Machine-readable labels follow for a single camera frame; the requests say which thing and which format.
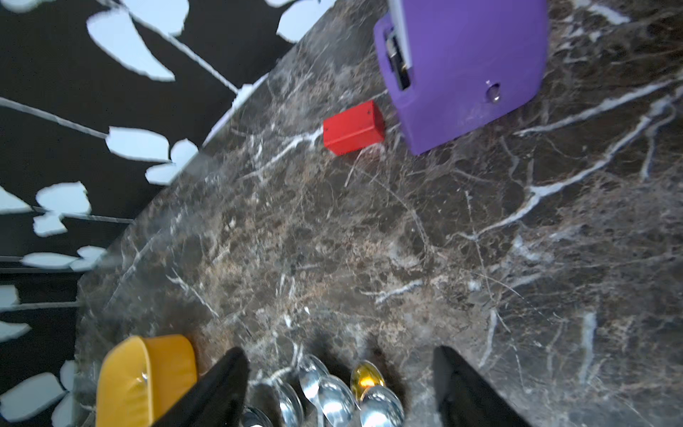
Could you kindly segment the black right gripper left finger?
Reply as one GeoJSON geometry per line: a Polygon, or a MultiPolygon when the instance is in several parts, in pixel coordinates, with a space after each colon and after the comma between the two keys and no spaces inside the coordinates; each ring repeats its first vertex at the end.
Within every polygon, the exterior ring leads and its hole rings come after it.
{"type": "Polygon", "coordinates": [[[244,350],[229,349],[153,426],[240,426],[248,377],[244,350]]]}

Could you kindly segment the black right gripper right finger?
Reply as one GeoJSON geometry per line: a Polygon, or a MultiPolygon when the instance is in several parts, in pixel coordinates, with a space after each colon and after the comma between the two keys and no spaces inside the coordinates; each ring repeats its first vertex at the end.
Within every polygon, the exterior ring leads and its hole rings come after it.
{"type": "Polygon", "coordinates": [[[530,427],[455,349],[436,347],[432,370],[436,407],[444,426],[530,427]]]}

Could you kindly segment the yellow storage box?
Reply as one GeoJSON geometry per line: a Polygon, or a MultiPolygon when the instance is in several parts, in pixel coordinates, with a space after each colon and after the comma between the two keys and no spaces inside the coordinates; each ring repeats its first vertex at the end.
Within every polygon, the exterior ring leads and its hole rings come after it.
{"type": "Polygon", "coordinates": [[[151,426],[197,382],[190,340],[132,336],[105,357],[97,385],[97,426],[151,426]]]}

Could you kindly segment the gold spoon cream handle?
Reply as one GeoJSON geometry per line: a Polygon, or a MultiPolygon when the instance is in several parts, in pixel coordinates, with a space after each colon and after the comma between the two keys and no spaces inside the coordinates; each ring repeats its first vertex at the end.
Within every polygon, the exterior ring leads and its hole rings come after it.
{"type": "Polygon", "coordinates": [[[352,369],[350,377],[350,390],[359,404],[364,393],[377,385],[386,386],[385,379],[375,364],[363,359],[352,369]]]}

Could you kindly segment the silver spoon Doraemon white handle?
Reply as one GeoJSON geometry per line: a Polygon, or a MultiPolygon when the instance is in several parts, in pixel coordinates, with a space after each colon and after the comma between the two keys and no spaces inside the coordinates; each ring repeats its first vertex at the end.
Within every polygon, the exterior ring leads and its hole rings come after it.
{"type": "Polygon", "coordinates": [[[318,384],[318,402],[325,419],[334,427],[347,427],[356,410],[350,388],[337,376],[325,375],[318,384]]]}

